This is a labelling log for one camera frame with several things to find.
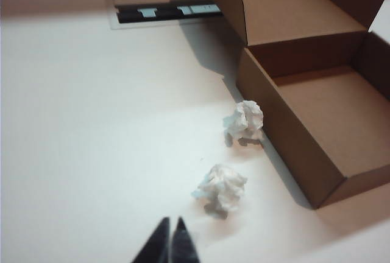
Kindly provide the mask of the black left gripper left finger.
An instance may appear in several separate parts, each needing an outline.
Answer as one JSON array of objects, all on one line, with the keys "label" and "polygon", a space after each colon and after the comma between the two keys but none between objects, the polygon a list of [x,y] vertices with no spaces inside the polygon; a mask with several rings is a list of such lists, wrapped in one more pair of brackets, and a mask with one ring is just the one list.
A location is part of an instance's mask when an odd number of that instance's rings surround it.
[{"label": "black left gripper left finger", "polygon": [[148,240],[138,252],[134,263],[164,263],[169,262],[170,219],[164,217],[154,229]]}]

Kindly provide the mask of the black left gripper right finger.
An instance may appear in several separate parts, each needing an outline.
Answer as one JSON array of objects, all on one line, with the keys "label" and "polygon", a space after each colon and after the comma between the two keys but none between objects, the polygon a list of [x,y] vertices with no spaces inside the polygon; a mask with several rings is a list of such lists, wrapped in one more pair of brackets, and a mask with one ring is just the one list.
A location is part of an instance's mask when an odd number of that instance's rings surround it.
[{"label": "black left gripper right finger", "polygon": [[171,262],[200,262],[195,244],[182,217],[178,218],[171,240]]}]

